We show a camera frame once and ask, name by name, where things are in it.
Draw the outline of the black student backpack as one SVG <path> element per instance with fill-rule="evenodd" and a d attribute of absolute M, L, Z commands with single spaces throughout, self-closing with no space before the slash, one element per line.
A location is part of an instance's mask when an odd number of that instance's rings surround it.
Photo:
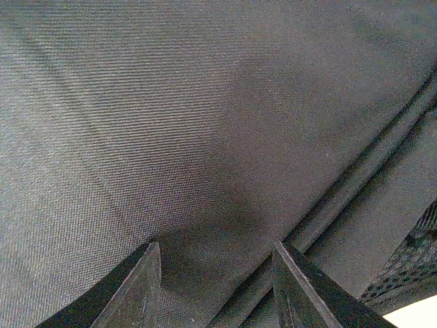
<path fill-rule="evenodd" d="M 289 241 L 355 297 L 436 198 L 435 1 L 2 1 L 1 326 L 275 327 Z"/>

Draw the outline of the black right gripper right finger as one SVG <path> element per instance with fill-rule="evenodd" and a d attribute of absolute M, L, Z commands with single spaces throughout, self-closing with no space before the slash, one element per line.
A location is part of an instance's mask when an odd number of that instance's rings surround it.
<path fill-rule="evenodd" d="M 272 287 L 281 327 L 394 326 L 281 242 L 272 252 Z"/>

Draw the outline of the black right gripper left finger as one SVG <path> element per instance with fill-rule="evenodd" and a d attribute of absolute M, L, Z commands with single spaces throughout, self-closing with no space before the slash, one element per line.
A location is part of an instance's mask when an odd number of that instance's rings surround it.
<path fill-rule="evenodd" d="M 85 294 L 38 326 L 155 327 L 160 281 L 159 244 L 143 244 Z"/>

